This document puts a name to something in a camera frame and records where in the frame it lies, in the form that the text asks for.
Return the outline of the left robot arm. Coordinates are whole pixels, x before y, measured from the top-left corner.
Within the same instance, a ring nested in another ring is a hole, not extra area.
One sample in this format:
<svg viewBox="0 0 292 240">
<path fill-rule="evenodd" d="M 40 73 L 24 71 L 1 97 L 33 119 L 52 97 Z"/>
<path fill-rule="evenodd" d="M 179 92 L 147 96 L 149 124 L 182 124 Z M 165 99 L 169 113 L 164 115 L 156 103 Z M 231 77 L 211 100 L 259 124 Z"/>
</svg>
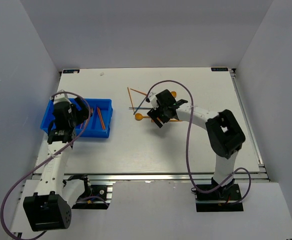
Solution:
<svg viewBox="0 0 292 240">
<path fill-rule="evenodd" d="M 90 117 L 89 108 L 79 97 L 70 101 L 65 93 L 53 97 L 54 119 L 48 128 L 47 155 L 39 183 L 32 196 L 23 201 L 23 209 L 34 232 L 67 229 L 72 220 L 72 206 L 78 198 L 91 196 L 92 187 L 82 179 L 64 180 L 69 155 L 78 137 L 76 126 Z"/>
</svg>

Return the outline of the red-orange plastic knife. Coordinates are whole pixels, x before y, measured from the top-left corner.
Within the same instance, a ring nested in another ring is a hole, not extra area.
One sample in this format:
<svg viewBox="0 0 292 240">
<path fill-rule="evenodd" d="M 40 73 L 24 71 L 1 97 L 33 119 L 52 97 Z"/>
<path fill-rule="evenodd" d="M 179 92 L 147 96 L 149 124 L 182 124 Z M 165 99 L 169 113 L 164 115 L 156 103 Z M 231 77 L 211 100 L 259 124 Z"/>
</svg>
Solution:
<svg viewBox="0 0 292 240">
<path fill-rule="evenodd" d="M 99 117 L 99 120 L 100 120 L 101 127 L 102 127 L 103 130 L 105 130 L 105 124 L 104 124 L 104 121 L 103 121 L 101 110 L 100 110 L 99 107 L 96 107 L 96 109 L 97 109 L 97 114 L 98 114 L 98 117 Z"/>
</svg>

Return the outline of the yellow-orange plastic knife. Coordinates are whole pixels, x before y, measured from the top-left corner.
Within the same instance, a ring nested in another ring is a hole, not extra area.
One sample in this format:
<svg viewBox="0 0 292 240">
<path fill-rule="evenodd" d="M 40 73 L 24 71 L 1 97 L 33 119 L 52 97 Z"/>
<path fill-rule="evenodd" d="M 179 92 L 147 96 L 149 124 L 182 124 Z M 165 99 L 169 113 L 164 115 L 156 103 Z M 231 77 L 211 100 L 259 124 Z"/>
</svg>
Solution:
<svg viewBox="0 0 292 240">
<path fill-rule="evenodd" d="M 98 113 L 98 117 L 99 117 L 99 120 L 100 120 L 101 127 L 105 131 L 106 130 L 106 125 L 105 125 L 105 122 L 104 122 L 104 119 L 103 119 L 102 111 L 101 111 L 101 109 L 99 107 L 97 108 L 97 113 Z"/>
</svg>

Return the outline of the orange spoon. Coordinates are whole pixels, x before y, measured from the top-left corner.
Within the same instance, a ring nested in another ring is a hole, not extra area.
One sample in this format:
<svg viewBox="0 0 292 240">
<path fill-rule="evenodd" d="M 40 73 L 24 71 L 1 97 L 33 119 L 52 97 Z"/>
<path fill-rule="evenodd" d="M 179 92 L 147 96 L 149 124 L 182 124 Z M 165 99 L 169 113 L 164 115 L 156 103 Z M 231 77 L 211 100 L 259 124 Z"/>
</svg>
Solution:
<svg viewBox="0 0 292 240">
<path fill-rule="evenodd" d="M 141 120 L 143 120 L 143 119 L 149 119 L 150 117 L 147 116 L 147 115 L 142 115 L 141 113 L 136 113 L 136 114 L 134 115 L 134 118 L 135 118 L 135 120 L 137 120 L 137 121 L 141 121 Z"/>
<path fill-rule="evenodd" d="M 171 94 L 174 98 L 177 96 L 177 93 L 175 91 L 171 91 Z"/>
</svg>

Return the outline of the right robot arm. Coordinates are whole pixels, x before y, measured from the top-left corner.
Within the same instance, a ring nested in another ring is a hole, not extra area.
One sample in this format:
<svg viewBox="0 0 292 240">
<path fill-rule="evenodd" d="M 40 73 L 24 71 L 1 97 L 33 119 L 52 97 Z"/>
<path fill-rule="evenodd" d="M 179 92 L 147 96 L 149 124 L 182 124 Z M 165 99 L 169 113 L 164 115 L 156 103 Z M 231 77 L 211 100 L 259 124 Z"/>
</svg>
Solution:
<svg viewBox="0 0 292 240">
<path fill-rule="evenodd" d="M 221 112 L 209 111 L 187 100 L 176 100 L 169 90 L 160 93 L 150 92 L 145 100 L 152 108 L 147 115 L 161 128 L 170 120 L 188 122 L 186 133 L 186 168 L 191 182 L 194 179 L 189 163 L 189 146 L 192 125 L 198 126 L 207 132 L 210 146 L 215 153 L 215 171 L 211 179 L 211 189 L 195 189 L 203 194 L 212 195 L 222 200 L 230 193 L 230 187 L 234 183 L 235 161 L 241 150 L 246 136 L 241 129 L 233 113 L 226 109 Z"/>
</svg>

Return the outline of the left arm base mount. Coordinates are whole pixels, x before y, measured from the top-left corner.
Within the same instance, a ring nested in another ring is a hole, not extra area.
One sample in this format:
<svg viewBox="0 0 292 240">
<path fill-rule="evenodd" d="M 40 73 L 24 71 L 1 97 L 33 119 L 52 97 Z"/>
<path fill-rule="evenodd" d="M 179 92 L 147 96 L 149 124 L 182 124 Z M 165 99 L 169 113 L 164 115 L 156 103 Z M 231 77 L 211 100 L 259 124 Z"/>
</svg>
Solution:
<svg viewBox="0 0 292 240">
<path fill-rule="evenodd" d="M 75 174 L 63 181 L 63 190 L 66 190 L 65 198 L 70 197 L 74 210 L 107 210 L 108 186 L 105 184 L 92 184 L 88 175 Z"/>
</svg>

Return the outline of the yellow-orange plastic fork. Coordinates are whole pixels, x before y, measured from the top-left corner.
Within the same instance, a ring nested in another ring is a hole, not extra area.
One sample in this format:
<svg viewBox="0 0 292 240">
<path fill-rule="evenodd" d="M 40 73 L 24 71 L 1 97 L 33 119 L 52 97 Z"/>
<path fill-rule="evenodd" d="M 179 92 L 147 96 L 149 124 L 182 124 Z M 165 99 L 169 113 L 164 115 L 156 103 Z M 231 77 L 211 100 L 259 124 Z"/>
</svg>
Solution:
<svg viewBox="0 0 292 240">
<path fill-rule="evenodd" d="M 157 121 L 161 124 L 164 124 L 165 122 L 162 122 L 160 119 L 157 119 Z M 168 122 L 183 122 L 182 120 L 176 120 L 176 119 L 170 119 Z"/>
</svg>

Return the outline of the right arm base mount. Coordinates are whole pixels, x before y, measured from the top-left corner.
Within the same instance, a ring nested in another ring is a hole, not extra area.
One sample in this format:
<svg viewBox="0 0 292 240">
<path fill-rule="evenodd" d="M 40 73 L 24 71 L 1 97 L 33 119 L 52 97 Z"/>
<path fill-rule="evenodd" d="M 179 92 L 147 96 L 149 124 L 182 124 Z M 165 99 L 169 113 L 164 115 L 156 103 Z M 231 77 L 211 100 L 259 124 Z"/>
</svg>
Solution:
<svg viewBox="0 0 292 240">
<path fill-rule="evenodd" d="M 242 194 L 238 184 L 234 184 L 225 193 L 217 191 L 204 194 L 198 192 L 194 187 L 191 191 L 195 194 L 195 206 L 197 213 L 221 213 L 221 212 L 243 212 Z"/>
</svg>

